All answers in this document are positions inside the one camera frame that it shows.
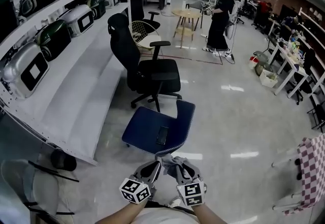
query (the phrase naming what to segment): white cushion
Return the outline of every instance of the white cushion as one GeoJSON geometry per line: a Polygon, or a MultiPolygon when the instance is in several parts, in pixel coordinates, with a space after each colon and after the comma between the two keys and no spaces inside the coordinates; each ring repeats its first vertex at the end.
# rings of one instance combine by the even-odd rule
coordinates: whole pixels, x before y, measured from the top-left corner
{"type": "Polygon", "coordinates": [[[137,44],[146,49],[153,49],[154,47],[150,47],[150,43],[160,42],[161,37],[159,35],[147,35],[144,39],[142,39],[137,44]]]}

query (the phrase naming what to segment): white floor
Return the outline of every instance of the white floor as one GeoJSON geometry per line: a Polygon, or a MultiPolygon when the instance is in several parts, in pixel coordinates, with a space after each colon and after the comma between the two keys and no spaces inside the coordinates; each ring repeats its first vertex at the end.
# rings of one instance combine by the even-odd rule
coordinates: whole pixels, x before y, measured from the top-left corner
{"type": "MultiPolygon", "coordinates": [[[[165,15],[171,16],[171,10],[181,6],[180,0],[172,3],[165,15]]],[[[147,18],[150,10],[156,10],[156,6],[146,7],[147,18]]],[[[263,87],[249,69],[252,53],[266,49],[265,36],[243,18],[245,24],[238,24],[233,46],[236,64],[223,60],[223,65],[217,65],[218,58],[201,50],[205,39],[200,34],[208,33],[210,17],[204,17],[203,28],[198,26],[193,42],[190,37],[184,39],[186,49],[177,47],[179,35],[173,39],[177,17],[159,15],[155,20],[161,23],[158,32],[162,39],[172,43],[162,50],[163,54],[181,57],[174,58],[182,79],[180,94],[196,105],[188,140],[179,151],[202,155],[203,159],[192,163],[201,169],[208,185],[207,205],[231,224],[313,223],[324,208],[324,201],[291,216],[272,210],[274,204],[287,202],[282,198],[300,187],[293,164],[271,168],[272,161],[296,147],[304,137],[315,137],[319,132],[311,129],[306,114],[311,102],[307,97],[297,106],[287,98],[285,90],[275,96],[274,90],[263,87]],[[229,85],[240,91],[227,90],[229,85]]],[[[94,223],[126,205],[118,187],[139,165],[153,159],[140,150],[127,148],[121,141],[134,113],[130,101],[137,96],[122,78],[97,146],[95,159],[99,165],[79,163],[75,174],[80,183],[62,185],[62,196],[76,212],[74,223],[94,223]]],[[[175,99],[160,97],[159,101],[162,113],[176,116],[175,99]]],[[[154,109],[146,101],[139,106],[154,109]]],[[[169,176],[161,174],[156,187],[155,200],[160,203],[177,194],[176,182],[169,176]]]]}

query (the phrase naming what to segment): white shirt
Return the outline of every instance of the white shirt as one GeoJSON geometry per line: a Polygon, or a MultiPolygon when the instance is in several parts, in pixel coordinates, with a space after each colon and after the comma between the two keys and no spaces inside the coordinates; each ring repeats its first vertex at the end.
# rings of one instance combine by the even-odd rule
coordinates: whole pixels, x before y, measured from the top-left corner
{"type": "Polygon", "coordinates": [[[149,208],[141,211],[132,224],[199,224],[199,221],[180,210],[149,208]]]}

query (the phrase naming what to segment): checkered cloth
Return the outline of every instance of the checkered cloth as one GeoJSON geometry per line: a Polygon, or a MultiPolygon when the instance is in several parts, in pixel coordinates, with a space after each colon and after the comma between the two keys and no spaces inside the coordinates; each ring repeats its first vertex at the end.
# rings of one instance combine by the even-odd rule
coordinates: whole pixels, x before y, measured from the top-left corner
{"type": "Polygon", "coordinates": [[[325,194],[325,134],[313,139],[304,138],[297,150],[302,171],[303,199],[297,208],[284,211],[285,215],[314,206],[325,194]]]}

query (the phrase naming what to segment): sneaker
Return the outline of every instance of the sneaker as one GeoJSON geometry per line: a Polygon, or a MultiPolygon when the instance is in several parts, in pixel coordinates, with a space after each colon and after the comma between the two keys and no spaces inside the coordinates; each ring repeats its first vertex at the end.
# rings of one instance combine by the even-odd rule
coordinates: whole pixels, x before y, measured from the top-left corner
{"type": "Polygon", "coordinates": [[[232,51],[228,49],[228,51],[215,51],[214,55],[217,57],[228,57],[230,56],[232,51]]]}
{"type": "Polygon", "coordinates": [[[202,50],[204,51],[209,51],[209,52],[213,52],[211,49],[209,49],[208,47],[203,47],[202,50]]]}
{"type": "Polygon", "coordinates": [[[175,197],[174,199],[172,199],[170,201],[170,203],[167,205],[167,207],[169,207],[169,208],[179,207],[179,205],[181,205],[181,203],[182,203],[181,197],[175,197]]]}

